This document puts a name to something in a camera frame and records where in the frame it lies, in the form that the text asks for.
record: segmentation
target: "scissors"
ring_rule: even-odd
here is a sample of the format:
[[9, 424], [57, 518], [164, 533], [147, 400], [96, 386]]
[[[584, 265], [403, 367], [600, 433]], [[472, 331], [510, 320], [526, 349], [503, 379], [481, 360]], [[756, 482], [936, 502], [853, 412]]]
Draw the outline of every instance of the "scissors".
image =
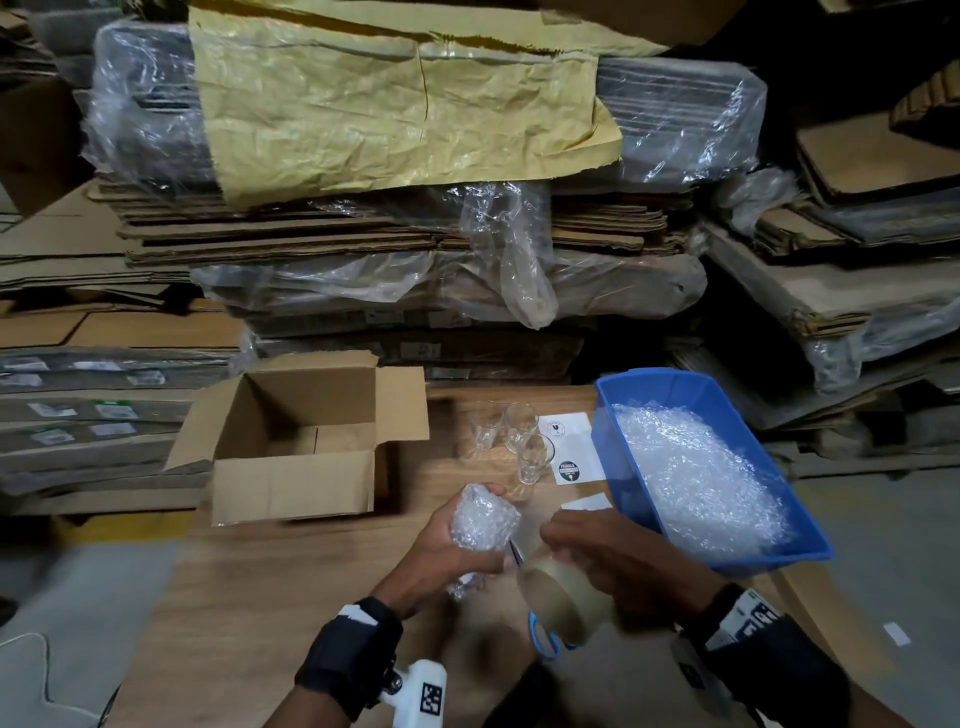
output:
[[[510, 551], [514, 554], [514, 561], [519, 567], [523, 564], [523, 554], [520, 553], [520, 549], [516, 547], [513, 539], [510, 539], [508, 542], [510, 544]], [[530, 642], [533, 643], [534, 649], [537, 650], [538, 654], [547, 661], [556, 660], [560, 653], [566, 648], [567, 650], [574, 650], [577, 648], [575, 644], [569, 644], [557, 637], [556, 634], [547, 630], [544, 627], [540, 620], [537, 619], [537, 615], [533, 613], [533, 610], [530, 610], [530, 614], [527, 617], [527, 628], [530, 630]], [[549, 649], [543, 646], [540, 642], [540, 634], [542, 632], [546, 636], [546, 640], [549, 644]]]

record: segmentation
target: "blue plastic bin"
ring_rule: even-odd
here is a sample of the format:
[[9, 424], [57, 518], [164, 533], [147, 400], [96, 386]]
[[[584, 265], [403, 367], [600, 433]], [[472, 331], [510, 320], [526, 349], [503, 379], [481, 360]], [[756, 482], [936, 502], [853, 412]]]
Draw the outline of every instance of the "blue plastic bin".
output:
[[766, 450], [744, 424], [739, 413], [712, 377], [676, 369], [633, 369], [597, 379], [597, 409], [591, 437], [600, 455], [617, 509], [632, 521], [663, 533], [663, 524], [613, 414], [615, 404], [685, 407], [705, 423], [737, 454], [749, 460], [787, 509], [791, 540], [775, 551], [750, 560], [708, 565], [729, 576], [749, 576], [795, 564], [833, 558], [833, 548], [816, 522], [783, 479]]

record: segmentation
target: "blue scissor handle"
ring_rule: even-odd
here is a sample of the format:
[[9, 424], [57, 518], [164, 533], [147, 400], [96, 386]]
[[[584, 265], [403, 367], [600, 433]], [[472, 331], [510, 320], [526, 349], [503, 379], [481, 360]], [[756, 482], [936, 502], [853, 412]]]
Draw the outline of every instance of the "blue scissor handle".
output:
[[[543, 645], [540, 643], [540, 638], [537, 636], [537, 625], [540, 625], [540, 628], [543, 630], [543, 634], [546, 635], [546, 639], [550, 642], [550, 647], [552, 652], [547, 652]], [[546, 627], [540, 624], [540, 621], [537, 619], [537, 615], [531, 610], [529, 617], [527, 618], [527, 626], [530, 628], [530, 642], [533, 643], [534, 649], [537, 650], [539, 655], [544, 660], [556, 660], [558, 655], [560, 655], [561, 650], [566, 647], [567, 649], [576, 649], [576, 645], [567, 644], [561, 640], [553, 632], [548, 632]]]

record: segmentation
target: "shot glass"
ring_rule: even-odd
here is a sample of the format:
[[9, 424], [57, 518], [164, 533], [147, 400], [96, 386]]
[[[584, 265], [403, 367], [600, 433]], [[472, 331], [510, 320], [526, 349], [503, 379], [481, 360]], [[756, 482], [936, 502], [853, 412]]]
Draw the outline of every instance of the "shot glass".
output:
[[550, 467], [556, 450], [550, 438], [530, 435], [516, 452], [517, 477], [523, 485], [534, 485]]
[[473, 430], [473, 444], [478, 450], [490, 449], [496, 433], [503, 424], [503, 407], [495, 401], [478, 401], [470, 409], [468, 418]]
[[503, 415], [503, 423], [507, 427], [507, 449], [510, 452], [520, 452], [523, 441], [537, 431], [540, 417], [537, 410], [529, 404], [514, 402]]

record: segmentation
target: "yellow paper wrapping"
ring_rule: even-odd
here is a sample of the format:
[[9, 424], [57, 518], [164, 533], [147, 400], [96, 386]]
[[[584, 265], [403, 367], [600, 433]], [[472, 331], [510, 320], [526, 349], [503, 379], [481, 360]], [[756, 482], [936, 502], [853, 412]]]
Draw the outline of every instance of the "yellow paper wrapping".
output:
[[234, 206], [542, 180], [620, 155], [586, 54], [508, 54], [201, 9], [190, 37], [217, 181]]
[[[310, 16], [328, 30], [367, 36], [404, 35], [455, 40], [469, 46], [513, 46], [545, 53], [586, 51], [596, 56], [657, 56], [668, 46], [625, 36], [599, 23], [557, 11], [522, 11], [391, 0], [194, 0], [212, 10], [246, 6]], [[235, 14], [244, 14], [242, 10]]]

